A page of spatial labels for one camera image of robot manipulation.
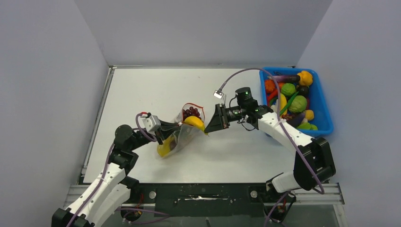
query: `blue plastic bin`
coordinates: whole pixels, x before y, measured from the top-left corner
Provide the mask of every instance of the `blue plastic bin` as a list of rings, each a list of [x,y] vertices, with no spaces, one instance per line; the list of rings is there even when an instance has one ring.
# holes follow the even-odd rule
[[[295,75],[303,70],[308,71],[313,76],[313,84],[309,87],[309,109],[314,112],[314,119],[310,121],[311,124],[317,126],[319,130],[300,130],[301,132],[313,136],[319,137],[322,135],[329,135],[333,132],[333,122],[329,114],[329,110],[326,105],[326,100],[322,92],[322,86],[320,85],[319,76],[313,70],[309,69],[297,69],[297,68],[263,68],[273,76],[275,73],[281,73],[282,75]],[[266,102],[266,91],[264,86],[264,81],[267,79],[268,75],[262,71],[259,72],[261,78],[261,89],[262,89],[262,99],[263,104],[267,105]]]

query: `eggplant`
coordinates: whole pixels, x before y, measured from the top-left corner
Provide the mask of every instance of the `eggplant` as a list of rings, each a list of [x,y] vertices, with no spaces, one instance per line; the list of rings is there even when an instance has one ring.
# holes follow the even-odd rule
[[[287,121],[287,123],[289,125],[291,125],[292,127],[296,128],[302,123],[302,120],[305,118],[305,116],[306,116],[306,113],[305,113],[305,111],[303,111],[302,113],[295,116],[293,119]]]
[[[301,79],[299,75],[281,75],[281,76],[274,76],[277,82],[283,83],[298,83]]]

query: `green fruit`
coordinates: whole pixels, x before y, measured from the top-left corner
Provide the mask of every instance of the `green fruit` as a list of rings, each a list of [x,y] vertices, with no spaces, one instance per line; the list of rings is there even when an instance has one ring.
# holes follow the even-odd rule
[[[281,87],[280,92],[286,97],[291,97],[295,93],[295,85],[286,83]]]
[[[311,124],[311,130],[318,130],[318,129],[317,129],[317,126],[314,125],[314,124]]]
[[[306,109],[308,105],[308,101],[303,96],[296,96],[292,101],[291,105],[288,107],[288,110],[292,113],[300,113]]]
[[[312,125],[308,122],[300,124],[297,129],[305,129],[305,130],[310,130]]]

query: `toy vegetable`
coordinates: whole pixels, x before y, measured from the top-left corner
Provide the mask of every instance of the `toy vegetable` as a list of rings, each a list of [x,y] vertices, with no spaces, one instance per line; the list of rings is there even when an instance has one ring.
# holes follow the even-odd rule
[[[313,83],[313,76],[308,71],[301,71],[297,74],[300,76],[299,85],[310,86]]]
[[[284,84],[283,88],[281,89],[281,93],[287,97],[291,97],[295,91],[295,85],[290,83]]]
[[[313,120],[314,118],[314,113],[312,110],[306,110],[305,111],[305,118],[308,119],[308,121]]]
[[[272,98],[272,99],[269,101],[268,105],[269,105],[269,106],[273,106],[273,103],[274,103],[276,100],[277,100],[277,96],[274,97],[274,98]]]
[[[298,94],[300,96],[303,96],[305,98],[308,97],[308,95],[309,95],[309,87],[308,86],[298,86],[296,88],[296,91],[298,92]]]
[[[317,129],[317,126],[314,125],[314,124],[311,124],[311,130],[318,130],[318,129]]]
[[[309,98],[306,98],[306,101],[308,102],[308,104],[306,105],[306,109],[309,110],[309,106],[311,105],[311,102],[309,101]]]
[[[308,122],[300,124],[297,129],[304,129],[304,130],[310,130],[311,129],[311,124]]]
[[[281,88],[284,86],[284,83],[279,83],[279,88],[281,90]],[[270,93],[269,96],[267,96],[267,103],[270,103],[270,100],[272,100],[274,97],[276,97],[278,95],[277,89],[275,88],[274,91],[272,93]]]
[[[287,105],[286,97],[282,93],[280,93],[280,110],[281,111],[284,110],[283,113],[280,111],[280,116],[283,114],[287,114],[287,109],[284,109],[286,105]]]
[[[308,101],[303,96],[296,96],[289,106],[288,110],[293,113],[300,113],[306,109]]]
[[[301,77],[299,75],[280,75],[280,76],[274,76],[277,82],[283,82],[283,83],[298,83],[301,80]]]
[[[274,76],[277,82],[299,83],[299,85],[310,86],[313,83],[313,76],[308,71],[301,71],[296,75]]]
[[[264,87],[266,90],[266,93],[272,93],[274,89],[276,89],[276,85],[274,84],[273,80],[267,79],[264,81]]]
[[[280,116],[281,116],[282,114],[284,114],[284,111],[287,112],[288,107],[291,105],[292,101],[294,100],[294,98],[296,97],[297,94],[298,94],[298,92],[294,93],[294,94],[292,95],[292,97],[288,100],[286,106],[280,111]]]
[[[273,100],[274,97],[277,97],[277,89],[274,90],[269,96],[267,96],[267,103],[270,103],[270,100]]]
[[[293,119],[288,120],[287,123],[289,125],[291,125],[292,127],[296,128],[302,123],[302,120],[304,118],[305,118],[305,112],[302,112],[302,113],[298,114],[296,117],[294,117]]]

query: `screw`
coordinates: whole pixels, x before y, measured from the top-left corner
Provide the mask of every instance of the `screw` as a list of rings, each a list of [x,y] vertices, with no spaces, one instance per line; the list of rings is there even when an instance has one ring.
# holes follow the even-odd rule
[[[251,192],[251,197],[252,197],[252,198],[258,197],[257,191],[252,191],[252,192]]]
[[[154,192],[154,191],[149,192],[149,198],[151,198],[151,199],[156,198],[156,192]]]

